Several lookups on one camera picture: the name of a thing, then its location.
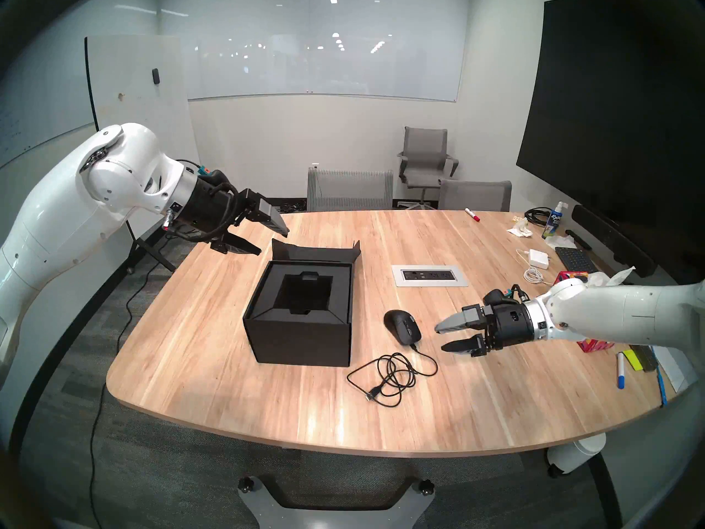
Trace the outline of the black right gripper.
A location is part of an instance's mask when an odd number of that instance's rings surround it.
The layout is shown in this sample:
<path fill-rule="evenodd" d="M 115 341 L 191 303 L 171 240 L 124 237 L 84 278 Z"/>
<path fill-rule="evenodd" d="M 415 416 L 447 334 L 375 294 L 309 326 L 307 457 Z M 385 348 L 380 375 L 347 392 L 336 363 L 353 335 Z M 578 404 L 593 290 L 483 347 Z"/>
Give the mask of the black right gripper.
<path fill-rule="evenodd" d="M 502 350 L 509 346 L 531 343 L 535 339 L 534 323 L 525 303 L 484 302 L 483 306 L 465 306 L 462 310 L 439 322 L 434 331 L 448 334 L 462 330 L 485 331 L 484 335 L 458 339 L 443 344 L 447 353 L 480 357 L 489 350 Z"/>

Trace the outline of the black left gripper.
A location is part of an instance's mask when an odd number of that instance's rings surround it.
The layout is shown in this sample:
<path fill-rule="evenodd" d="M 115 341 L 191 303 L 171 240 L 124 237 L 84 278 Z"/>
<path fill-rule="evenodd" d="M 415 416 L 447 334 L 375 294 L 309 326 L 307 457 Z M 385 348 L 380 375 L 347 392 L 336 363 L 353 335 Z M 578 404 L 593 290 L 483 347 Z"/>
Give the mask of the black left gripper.
<path fill-rule="evenodd" d="M 176 228 L 176 237 L 191 243 L 211 243 L 222 254 L 260 255 L 261 249 L 246 239 L 228 232 L 243 219 L 263 224 L 271 231 L 287 237 L 289 228 L 277 208 L 253 190 L 238 192 L 225 173 L 198 174 L 188 200 L 181 204 L 176 221 L 191 226 L 198 234 Z"/>

